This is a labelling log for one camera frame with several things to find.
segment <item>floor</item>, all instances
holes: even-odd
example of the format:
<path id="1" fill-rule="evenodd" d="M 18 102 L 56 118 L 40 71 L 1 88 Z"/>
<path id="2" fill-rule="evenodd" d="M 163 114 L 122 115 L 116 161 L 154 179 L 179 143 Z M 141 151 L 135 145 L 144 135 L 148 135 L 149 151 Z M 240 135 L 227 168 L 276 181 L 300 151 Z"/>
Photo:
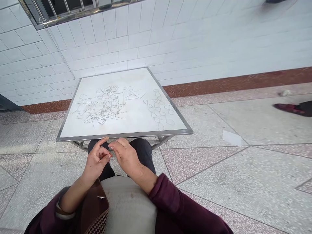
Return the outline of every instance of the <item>floor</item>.
<path id="1" fill-rule="evenodd" d="M 278 93 L 289 90 L 290 96 Z M 175 98 L 194 130 L 153 151 L 165 173 L 234 233 L 312 232 L 312 118 L 274 103 L 312 100 L 312 83 Z M 22 233 L 85 166 L 87 153 L 55 139 L 65 112 L 0 114 L 0 233 Z M 241 137 L 241 146 L 222 139 Z M 124 175 L 115 158 L 116 174 Z"/>

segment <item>table leg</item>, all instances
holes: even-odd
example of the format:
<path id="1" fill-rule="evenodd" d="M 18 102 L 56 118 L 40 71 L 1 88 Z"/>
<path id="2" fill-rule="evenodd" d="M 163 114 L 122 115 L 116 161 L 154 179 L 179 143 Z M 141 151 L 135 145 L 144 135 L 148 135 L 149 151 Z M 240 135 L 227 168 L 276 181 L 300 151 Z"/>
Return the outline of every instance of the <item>table leg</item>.
<path id="1" fill-rule="evenodd" d="M 161 146 L 163 143 L 169 141 L 171 138 L 174 136 L 164 136 L 164 137 L 158 137 L 159 143 L 156 143 L 155 145 L 152 146 L 152 150 L 156 149 L 157 147 Z"/>

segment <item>white tabletop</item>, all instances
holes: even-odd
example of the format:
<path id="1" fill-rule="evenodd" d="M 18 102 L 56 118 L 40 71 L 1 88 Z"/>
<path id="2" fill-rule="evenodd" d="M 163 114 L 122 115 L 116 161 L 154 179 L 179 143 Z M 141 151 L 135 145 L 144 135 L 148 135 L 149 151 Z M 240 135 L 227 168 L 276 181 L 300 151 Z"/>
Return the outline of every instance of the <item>white tabletop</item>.
<path id="1" fill-rule="evenodd" d="M 57 141 L 192 132 L 147 68 L 80 79 Z"/>

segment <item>person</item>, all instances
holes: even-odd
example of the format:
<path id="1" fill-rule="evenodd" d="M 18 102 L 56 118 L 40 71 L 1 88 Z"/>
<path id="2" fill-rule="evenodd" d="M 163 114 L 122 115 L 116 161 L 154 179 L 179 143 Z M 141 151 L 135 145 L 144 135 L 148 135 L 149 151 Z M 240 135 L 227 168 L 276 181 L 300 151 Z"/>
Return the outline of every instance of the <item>person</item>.
<path id="1" fill-rule="evenodd" d="M 130 143 L 92 140 L 82 175 L 62 189 L 30 222 L 25 233 L 218 233 L 229 226 L 156 175 L 145 139 Z M 128 177 L 110 166 L 111 148 Z"/>
<path id="2" fill-rule="evenodd" d="M 312 117 L 312 101 L 301 102 L 299 105 L 277 103 L 273 106 L 282 111 L 298 114 L 305 117 Z"/>

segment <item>red shoe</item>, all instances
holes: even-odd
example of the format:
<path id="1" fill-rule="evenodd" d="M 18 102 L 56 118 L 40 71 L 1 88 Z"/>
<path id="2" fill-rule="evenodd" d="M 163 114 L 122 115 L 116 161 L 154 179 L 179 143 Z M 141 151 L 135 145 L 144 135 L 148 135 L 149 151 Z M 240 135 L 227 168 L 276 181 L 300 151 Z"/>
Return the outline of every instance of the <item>red shoe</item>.
<path id="1" fill-rule="evenodd" d="M 292 105 L 292 104 L 274 104 L 273 105 L 276 109 L 298 114 L 305 117 L 312 117 L 312 115 L 307 114 L 305 111 L 301 110 L 299 105 Z"/>

